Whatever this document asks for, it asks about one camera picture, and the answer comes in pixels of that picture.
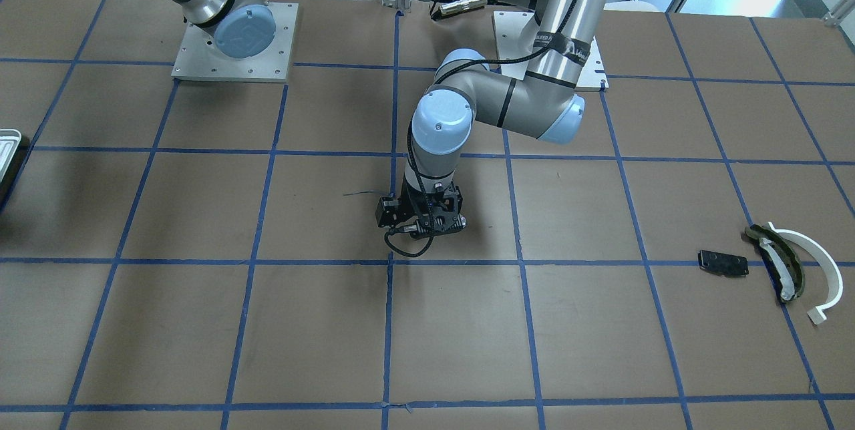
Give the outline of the silver cylindrical connector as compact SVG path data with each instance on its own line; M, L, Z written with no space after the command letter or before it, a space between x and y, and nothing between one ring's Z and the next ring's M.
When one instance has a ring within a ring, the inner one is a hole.
M434 13L436 19L445 19L457 14L472 12L484 8L488 0L457 0L440 5L439 10Z

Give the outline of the black rectangular brake pad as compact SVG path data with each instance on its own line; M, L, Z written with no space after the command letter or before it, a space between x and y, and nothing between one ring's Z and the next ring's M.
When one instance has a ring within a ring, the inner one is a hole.
M700 250L697 253L697 263L703 271L709 274L728 278L745 277L750 272L746 257L736 254Z

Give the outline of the grey curved brake shoe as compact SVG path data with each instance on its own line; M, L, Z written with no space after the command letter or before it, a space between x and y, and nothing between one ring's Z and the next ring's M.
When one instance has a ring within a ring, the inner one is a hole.
M782 235L777 230L772 230L770 223L766 226L745 227L744 234L763 254L767 269L775 277L779 301L789 303L801 297L804 292L802 263Z

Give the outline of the white curved plastic bracket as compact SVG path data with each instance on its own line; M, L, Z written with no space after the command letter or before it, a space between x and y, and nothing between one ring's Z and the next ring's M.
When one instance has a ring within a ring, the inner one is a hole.
M808 260L804 263L807 266L807 282L824 280L825 293L822 301L818 300L814 302L812 307L807 308L807 315L812 324L816 327L822 326L828 320L828 311L842 300L844 294L844 280L838 263L814 238L810 238L810 236L797 230L778 226L771 221L767 223L767 226L778 236L781 236L785 242L790 242L808 256Z

